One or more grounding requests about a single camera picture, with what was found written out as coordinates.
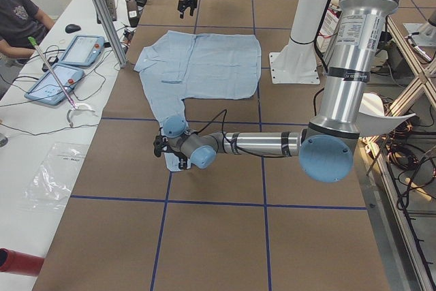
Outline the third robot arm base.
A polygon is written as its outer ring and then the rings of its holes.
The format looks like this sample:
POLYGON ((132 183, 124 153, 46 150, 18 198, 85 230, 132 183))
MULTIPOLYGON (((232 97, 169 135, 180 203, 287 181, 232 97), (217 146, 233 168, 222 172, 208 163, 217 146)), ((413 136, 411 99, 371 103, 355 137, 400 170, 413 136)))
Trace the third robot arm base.
POLYGON ((403 25, 408 32, 407 39, 412 46, 435 47, 435 12, 425 23, 404 23, 403 25))

